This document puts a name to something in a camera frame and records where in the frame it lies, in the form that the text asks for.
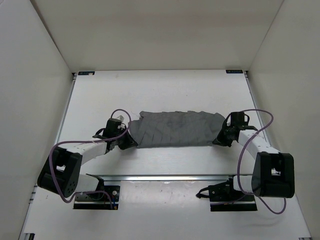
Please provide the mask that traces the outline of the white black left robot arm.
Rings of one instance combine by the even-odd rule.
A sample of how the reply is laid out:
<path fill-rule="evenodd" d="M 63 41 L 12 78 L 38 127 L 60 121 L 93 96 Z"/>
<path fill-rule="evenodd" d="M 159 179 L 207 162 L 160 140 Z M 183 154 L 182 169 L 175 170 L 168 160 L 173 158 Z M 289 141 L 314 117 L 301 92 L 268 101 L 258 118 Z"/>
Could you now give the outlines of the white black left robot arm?
<path fill-rule="evenodd" d="M 76 194 L 89 194 L 99 199 L 105 194 L 102 179 L 92 174 L 81 175 L 81 166 L 96 157 L 103 156 L 115 147 L 120 150 L 137 147 L 128 127 L 119 118 L 109 118 L 104 128 L 99 129 L 93 140 L 63 141 L 57 143 L 38 176 L 38 187 L 60 195 L 65 203 Z M 75 143 L 70 148 L 61 145 Z"/>

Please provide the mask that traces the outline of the grey pleated skirt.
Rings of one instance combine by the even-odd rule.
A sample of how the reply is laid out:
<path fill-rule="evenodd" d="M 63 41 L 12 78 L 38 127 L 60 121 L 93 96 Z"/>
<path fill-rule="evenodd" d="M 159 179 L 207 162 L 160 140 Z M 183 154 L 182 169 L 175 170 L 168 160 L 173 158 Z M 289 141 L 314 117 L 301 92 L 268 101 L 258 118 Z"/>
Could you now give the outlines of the grey pleated skirt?
<path fill-rule="evenodd" d="M 211 146 L 224 120 L 219 113 L 204 111 L 142 111 L 129 132 L 138 148 Z"/>

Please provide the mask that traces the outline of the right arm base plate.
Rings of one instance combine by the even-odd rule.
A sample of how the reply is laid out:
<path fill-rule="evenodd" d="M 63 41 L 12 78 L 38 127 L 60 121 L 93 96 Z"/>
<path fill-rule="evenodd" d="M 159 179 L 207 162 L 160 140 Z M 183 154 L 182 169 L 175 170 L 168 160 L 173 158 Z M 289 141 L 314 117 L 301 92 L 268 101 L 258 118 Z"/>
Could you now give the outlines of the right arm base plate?
<path fill-rule="evenodd" d="M 255 197 L 233 188 L 228 179 L 215 185 L 208 185 L 195 195 L 198 199 L 209 199 L 211 212 L 255 212 L 258 210 Z"/>

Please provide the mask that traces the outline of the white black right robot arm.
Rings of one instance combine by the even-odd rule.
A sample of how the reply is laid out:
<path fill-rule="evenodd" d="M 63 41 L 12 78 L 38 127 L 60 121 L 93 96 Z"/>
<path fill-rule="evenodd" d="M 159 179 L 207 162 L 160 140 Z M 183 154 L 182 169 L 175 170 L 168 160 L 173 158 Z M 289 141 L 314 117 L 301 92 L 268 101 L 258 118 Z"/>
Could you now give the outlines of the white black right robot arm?
<path fill-rule="evenodd" d="M 236 175 L 231 178 L 232 183 L 224 187 L 224 195 L 229 200 L 236 200 L 242 193 L 256 197 L 292 198 L 295 194 L 293 156 L 272 147 L 260 135 L 264 129 L 249 125 L 249 120 L 246 110 L 231 112 L 212 142 L 217 146 L 231 147 L 236 141 L 242 146 Z M 255 160 L 253 172 L 249 175 L 240 174 L 245 152 Z"/>

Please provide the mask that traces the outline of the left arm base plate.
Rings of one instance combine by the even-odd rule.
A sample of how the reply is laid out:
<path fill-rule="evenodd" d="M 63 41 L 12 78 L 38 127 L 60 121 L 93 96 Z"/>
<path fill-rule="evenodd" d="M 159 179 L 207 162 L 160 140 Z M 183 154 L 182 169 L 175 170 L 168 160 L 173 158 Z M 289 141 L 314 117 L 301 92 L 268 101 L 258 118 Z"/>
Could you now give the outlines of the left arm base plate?
<path fill-rule="evenodd" d="M 119 181 L 106 181 L 103 193 L 83 194 L 75 197 L 73 202 L 74 210 L 108 210 L 117 211 L 119 209 L 121 184 Z"/>

